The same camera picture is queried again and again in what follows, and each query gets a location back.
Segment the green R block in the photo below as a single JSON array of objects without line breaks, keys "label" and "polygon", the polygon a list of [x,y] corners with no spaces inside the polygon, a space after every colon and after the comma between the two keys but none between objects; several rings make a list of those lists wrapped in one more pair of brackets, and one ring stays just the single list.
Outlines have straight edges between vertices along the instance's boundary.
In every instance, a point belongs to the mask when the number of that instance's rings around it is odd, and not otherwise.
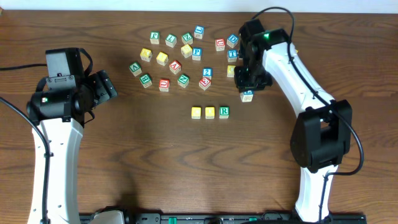
[{"label": "green R block", "polygon": [[219,109],[219,119],[229,118],[229,106],[220,106]]}]

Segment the yellow O block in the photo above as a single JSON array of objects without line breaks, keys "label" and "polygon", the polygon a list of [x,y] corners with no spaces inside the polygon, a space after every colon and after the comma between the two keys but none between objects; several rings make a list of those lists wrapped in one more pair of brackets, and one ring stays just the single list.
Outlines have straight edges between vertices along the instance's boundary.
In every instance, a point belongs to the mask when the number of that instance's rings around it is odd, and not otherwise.
[{"label": "yellow O block", "polygon": [[215,118],[215,107],[209,106],[205,108],[205,118],[214,119]]}]

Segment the yellow C block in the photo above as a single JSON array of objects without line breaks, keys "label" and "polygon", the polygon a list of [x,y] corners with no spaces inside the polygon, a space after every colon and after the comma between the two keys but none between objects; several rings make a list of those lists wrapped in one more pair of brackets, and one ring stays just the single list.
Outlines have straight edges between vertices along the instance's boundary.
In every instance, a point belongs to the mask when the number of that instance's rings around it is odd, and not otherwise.
[{"label": "yellow C block", "polygon": [[191,113],[192,119],[200,119],[201,118],[201,107],[192,107]]}]

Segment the blue L block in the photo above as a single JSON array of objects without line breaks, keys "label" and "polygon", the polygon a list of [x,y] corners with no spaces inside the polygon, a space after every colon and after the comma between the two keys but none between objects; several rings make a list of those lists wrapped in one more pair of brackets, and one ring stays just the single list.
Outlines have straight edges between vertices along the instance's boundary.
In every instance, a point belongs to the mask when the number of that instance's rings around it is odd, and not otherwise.
[{"label": "blue L block", "polygon": [[254,92],[252,90],[244,91],[240,93],[241,101],[243,103],[252,102]]}]

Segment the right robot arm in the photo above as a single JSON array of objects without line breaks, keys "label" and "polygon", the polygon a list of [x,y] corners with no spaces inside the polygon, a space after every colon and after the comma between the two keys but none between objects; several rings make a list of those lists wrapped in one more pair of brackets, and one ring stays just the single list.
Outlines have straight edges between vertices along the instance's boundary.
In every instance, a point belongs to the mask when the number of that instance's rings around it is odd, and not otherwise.
[{"label": "right robot arm", "polygon": [[312,77],[283,29],[240,28],[239,57],[234,69],[239,92],[259,91],[276,82],[297,117],[290,150],[300,166],[300,192],[295,211],[303,222],[315,223],[328,214],[331,184],[327,174],[336,172],[349,151],[347,128],[352,109],[346,100],[335,101]]}]

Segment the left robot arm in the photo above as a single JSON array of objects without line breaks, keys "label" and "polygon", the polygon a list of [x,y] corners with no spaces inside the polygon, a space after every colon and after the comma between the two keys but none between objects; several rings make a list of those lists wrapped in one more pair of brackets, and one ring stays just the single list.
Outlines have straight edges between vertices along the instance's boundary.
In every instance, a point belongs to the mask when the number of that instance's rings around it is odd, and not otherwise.
[{"label": "left robot arm", "polygon": [[77,165],[85,114],[117,96],[108,74],[41,79],[27,112],[35,143],[34,186],[29,223],[80,223]]}]

